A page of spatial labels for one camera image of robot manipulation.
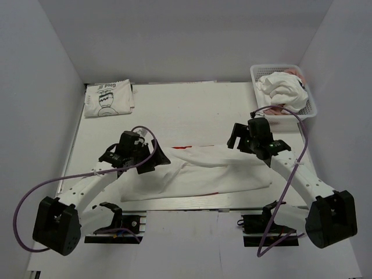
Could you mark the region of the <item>white t-shirt with red-black print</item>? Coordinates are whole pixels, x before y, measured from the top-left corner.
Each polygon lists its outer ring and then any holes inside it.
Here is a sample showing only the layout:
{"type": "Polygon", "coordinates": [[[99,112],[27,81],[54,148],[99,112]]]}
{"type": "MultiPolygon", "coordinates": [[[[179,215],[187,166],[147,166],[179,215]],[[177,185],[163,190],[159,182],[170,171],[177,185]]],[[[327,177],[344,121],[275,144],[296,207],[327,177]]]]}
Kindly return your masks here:
{"type": "Polygon", "coordinates": [[[117,180],[122,202],[251,191],[272,182],[265,163],[224,145],[163,151],[170,164],[144,174],[129,170],[117,180]]]}

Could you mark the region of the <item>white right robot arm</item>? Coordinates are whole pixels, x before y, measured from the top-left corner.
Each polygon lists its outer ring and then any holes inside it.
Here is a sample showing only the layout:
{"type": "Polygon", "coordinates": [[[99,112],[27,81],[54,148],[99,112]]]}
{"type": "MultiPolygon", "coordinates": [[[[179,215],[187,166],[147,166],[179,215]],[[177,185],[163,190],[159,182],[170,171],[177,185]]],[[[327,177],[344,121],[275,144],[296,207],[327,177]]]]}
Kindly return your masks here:
{"type": "Polygon", "coordinates": [[[245,220],[246,233],[262,229],[275,232],[280,227],[305,234],[318,248],[325,248],[357,234],[355,200],[348,191],[337,191],[322,182],[300,163],[283,140],[275,140],[265,118],[236,123],[227,142],[230,149],[254,154],[274,170],[305,201],[307,209],[287,204],[283,199],[263,207],[253,220],[245,220]]]}

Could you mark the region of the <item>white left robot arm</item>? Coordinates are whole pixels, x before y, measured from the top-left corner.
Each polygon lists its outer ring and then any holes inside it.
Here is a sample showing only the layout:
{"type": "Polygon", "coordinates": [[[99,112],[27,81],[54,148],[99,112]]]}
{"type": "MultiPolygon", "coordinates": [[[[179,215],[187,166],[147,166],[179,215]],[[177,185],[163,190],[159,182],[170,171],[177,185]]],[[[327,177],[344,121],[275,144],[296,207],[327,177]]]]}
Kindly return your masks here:
{"type": "Polygon", "coordinates": [[[113,144],[98,159],[92,175],[83,178],[56,198],[44,198],[37,211],[33,240],[67,256],[88,234],[116,233],[123,229],[122,209],[115,203],[95,198],[123,173],[136,169],[138,174],[170,164],[157,140],[148,144],[134,141],[113,144]]]}

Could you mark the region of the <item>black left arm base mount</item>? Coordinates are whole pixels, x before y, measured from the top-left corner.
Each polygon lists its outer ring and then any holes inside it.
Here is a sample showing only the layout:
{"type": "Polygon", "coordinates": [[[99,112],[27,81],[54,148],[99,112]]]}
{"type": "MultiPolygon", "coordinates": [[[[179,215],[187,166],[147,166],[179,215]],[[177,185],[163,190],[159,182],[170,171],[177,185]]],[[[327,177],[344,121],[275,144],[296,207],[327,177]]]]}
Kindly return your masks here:
{"type": "Polygon", "coordinates": [[[83,212],[81,237],[86,244],[139,244],[145,232],[146,214],[125,212],[114,203],[102,202],[83,212]]]}

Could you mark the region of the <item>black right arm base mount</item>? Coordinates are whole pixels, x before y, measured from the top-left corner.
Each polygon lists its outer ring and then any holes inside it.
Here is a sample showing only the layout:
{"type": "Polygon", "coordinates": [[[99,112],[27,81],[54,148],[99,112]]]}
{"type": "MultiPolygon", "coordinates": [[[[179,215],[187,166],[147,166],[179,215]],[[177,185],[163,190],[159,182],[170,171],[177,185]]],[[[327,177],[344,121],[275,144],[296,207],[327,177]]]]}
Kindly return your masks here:
{"type": "MultiPolygon", "coordinates": [[[[259,247],[267,223],[271,218],[271,211],[276,205],[277,201],[274,201],[264,206],[262,211],[259,213],[254,213],[251,210],[248,214],[243,214],[240,217],[240,219],[237,221],[237,226],[242,229],[244,247],[259,247]]],[[[264,240],[263,247],[269,247],[290,231],[293,231],[293,234],[283,240],[283,242],[280,242],[277,246],[299,246],[299,241],[295,230],[273,223],[269,229],[268,236],[264,240]]]]}

